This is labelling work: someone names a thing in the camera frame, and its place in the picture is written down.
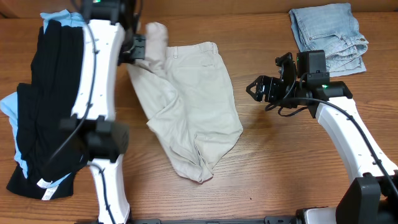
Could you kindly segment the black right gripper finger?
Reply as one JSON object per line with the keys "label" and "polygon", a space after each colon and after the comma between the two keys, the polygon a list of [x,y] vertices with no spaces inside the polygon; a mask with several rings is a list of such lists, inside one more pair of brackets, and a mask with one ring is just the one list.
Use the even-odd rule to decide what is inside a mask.
{"label": "black right gripper finger", "polygon": [[250,87],[248,86],[246,88],[246,92],[255,100],[258,102],[261,102],[263,100],[264,97],[264,91],[262,90],[262,88],[255,88],[255,90],[253,90],[254,87]]}
{"label": "black right gripper finger", "polygon": [[263,84],[264,75],[258,76],[252,83],[247,86],[247,90],[252,90],[253,88],[260,89]]}

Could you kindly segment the beige khaki shorts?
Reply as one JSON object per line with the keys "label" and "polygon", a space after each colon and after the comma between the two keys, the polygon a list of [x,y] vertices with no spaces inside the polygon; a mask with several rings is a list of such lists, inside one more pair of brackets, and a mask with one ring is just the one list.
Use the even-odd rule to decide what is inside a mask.
{"label": "beige khaki shorts", "polygon": [[210,180],[243,133],[233,86],[214,42],[170,47],[166,26],[146,25],[145,57],[127,70],[138,100],[175,172]]}

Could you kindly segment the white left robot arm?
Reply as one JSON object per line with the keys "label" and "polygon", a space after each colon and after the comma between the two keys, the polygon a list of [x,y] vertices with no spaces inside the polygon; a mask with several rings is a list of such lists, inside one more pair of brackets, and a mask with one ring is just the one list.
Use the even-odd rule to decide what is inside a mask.
{"label": "white left robot arm", "polygon": [[129,127],[116,121],[114,102],[117,67],[144,58],[146,39],[137,33],[142,1],[82,1],[84,51],[80,84],[71,116],[60,128],[69,137],[52,154],[74,146],[81,160],[73,170],[89,167],[99,205],[97,223],[132,223],[127,201],[123,156]]}

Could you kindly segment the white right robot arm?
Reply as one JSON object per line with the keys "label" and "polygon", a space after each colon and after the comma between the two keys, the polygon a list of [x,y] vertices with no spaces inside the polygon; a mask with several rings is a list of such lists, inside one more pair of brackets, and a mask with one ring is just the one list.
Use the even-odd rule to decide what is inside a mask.
{"label": "white right robot arm", "polygon": [[294,223],[397,223],[397,165],[377,145],[344,82],[314,84],[301,78],[289,85],[260,76],[246,88],[256,101],[273,107],[309,110],[343,160],[350,186],[337,207],[298,210]]}

